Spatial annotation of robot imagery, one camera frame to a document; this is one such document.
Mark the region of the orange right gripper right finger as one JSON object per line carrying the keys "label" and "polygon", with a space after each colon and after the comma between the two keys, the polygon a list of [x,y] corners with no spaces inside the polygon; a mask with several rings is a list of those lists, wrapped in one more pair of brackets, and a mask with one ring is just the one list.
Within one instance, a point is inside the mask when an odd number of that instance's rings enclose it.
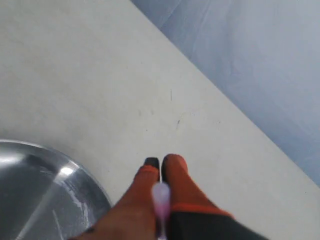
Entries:
{"label": "orange right gripper right finger", "polygon": [[166,155],[161,173],[170,187],[169,240],[265,239],[211,202],[190,177],[182,156]]}

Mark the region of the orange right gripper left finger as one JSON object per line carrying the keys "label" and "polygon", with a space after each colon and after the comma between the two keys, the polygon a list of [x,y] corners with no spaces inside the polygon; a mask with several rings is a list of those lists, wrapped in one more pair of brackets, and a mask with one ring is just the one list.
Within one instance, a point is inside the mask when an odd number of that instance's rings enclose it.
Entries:
{"label": "orange right gripper left finger", "polygon": [[148,157],[121,199],[74,240],[155,240],[157,222],[151,189],[160,180],[160,163]]}

